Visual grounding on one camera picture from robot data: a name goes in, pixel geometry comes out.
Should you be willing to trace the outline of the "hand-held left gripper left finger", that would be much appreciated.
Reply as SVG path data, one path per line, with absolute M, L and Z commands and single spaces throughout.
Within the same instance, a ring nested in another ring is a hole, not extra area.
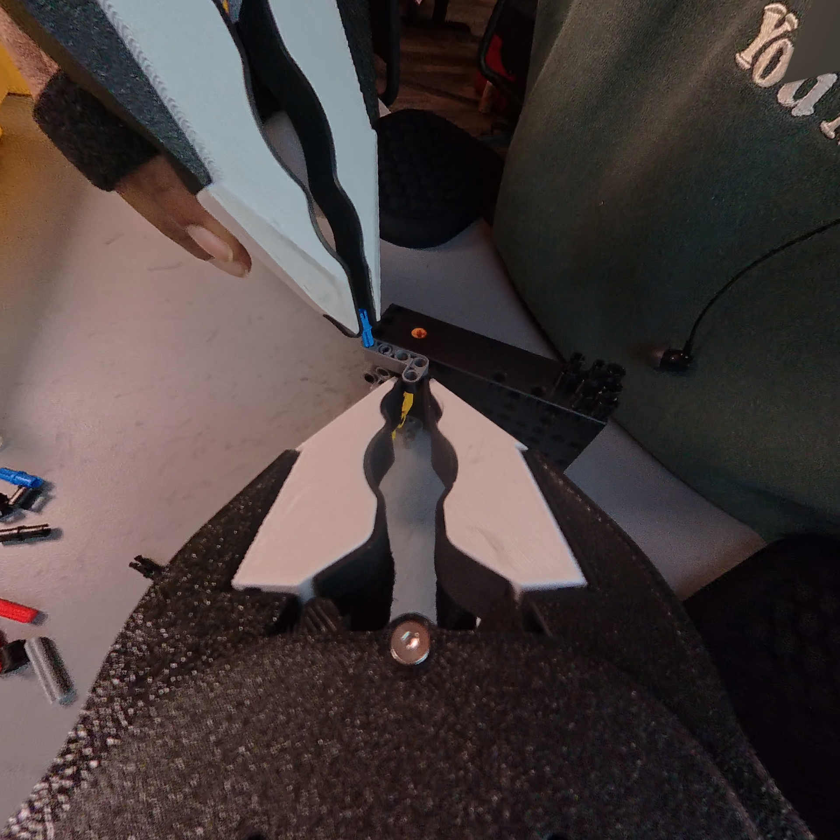
M 384 382 L 294 451 L 290 473 L 234 575 L 236 590 L 316 594 L 318 579 L 372 540 L 403 395 L 401 381 Z

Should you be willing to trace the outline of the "person's right hand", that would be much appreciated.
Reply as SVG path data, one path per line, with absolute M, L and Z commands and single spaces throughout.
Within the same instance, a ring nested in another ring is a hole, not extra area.
M 39 95 L 35 121 L 91 184 L 114 192 L 165 237 L 233 277 L 251 258 L 199 203 L 175 166 L 63 71 Z

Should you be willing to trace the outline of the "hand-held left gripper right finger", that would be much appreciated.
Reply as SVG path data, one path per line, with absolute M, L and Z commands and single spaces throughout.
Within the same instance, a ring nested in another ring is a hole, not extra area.
M 449 594 L 585 587 L 530 469 L 528 448 L 437 380 L 427 383 L 438 501 L 436 567 Z

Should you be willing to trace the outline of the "pile of loose lego pieces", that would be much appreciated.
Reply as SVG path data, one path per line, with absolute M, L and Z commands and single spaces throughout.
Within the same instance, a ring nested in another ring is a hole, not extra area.
M 9 491 L 3 491 L 1 494 L 2 521 L 30 511 L 33 504 L 47 489 L 45 479 L 20 469 L 2 467 L 1 481 L 3 485 L 9 486 Z M 59 535 L 56 528 L 45 522 L 23 524 L 3 522 L 1 543 L 3 546 L 38 543 L 56 539 Z M 38 625 L 45 621 L 46 614 L 33 606 L 3 597 L 1 617 L 12 623 Z M 2 676 L 20 672 L 25 668 L 33 671 L 50 703 L 67 706 L 76 698 L 75 684 L 58 647 L 51 638 L 38 635 L 7 640 L 5 636 L 2 636 Z

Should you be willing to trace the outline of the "black lego model yellow beam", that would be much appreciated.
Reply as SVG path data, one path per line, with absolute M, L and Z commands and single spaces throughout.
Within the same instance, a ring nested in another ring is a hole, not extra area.
M 528 448 L 566 469 L 603 430 L 623 391 L 619 364 L 552 360 L 391 305 L 372 329 L 373 372 L 428 376 Z

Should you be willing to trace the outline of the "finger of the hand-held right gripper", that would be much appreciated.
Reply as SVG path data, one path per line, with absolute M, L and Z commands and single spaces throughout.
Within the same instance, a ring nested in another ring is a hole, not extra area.
M 301 143 L 308 190 L 332 232 L 347 280 L 350 324 L 358 308 L 381 316 L 378 119 L 374 83 L 359 72 L 340 4 L 252 1 L 240 34 L 260 83 L 278 100 Z
M 350 295 L 326 217 L 259 120 L 245 53 L 216 2 L 100 2 L 210 174 L 199 202 L 346 331 Z

